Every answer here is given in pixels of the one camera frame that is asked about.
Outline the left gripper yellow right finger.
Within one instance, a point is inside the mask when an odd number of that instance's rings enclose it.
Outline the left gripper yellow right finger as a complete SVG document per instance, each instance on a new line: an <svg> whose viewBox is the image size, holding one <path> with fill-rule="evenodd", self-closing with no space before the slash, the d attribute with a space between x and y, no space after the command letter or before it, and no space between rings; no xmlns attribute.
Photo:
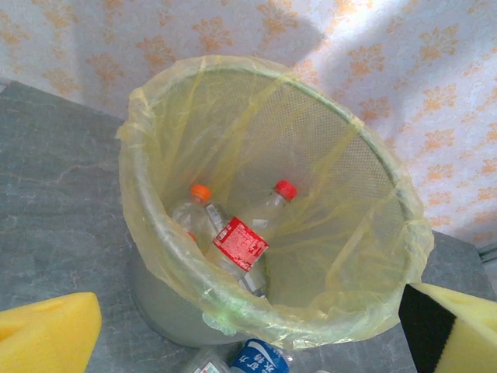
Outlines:
<svg viewBox="0 0 497 373"><path fill-rule="evenodd" d="M407 284L398 310L418 372L495 372L496 303Z"/></svg>

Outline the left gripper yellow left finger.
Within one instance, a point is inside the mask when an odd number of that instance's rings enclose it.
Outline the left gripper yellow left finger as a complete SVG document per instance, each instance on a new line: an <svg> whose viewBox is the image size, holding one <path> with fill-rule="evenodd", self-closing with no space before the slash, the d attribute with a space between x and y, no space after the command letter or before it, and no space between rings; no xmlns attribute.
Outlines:
<svg viewBox="0 0 497 373"><path fill-rule="evenodd" d="M78 292L1 312L2 372L83 372L102 325L98 298Z"/></svg>

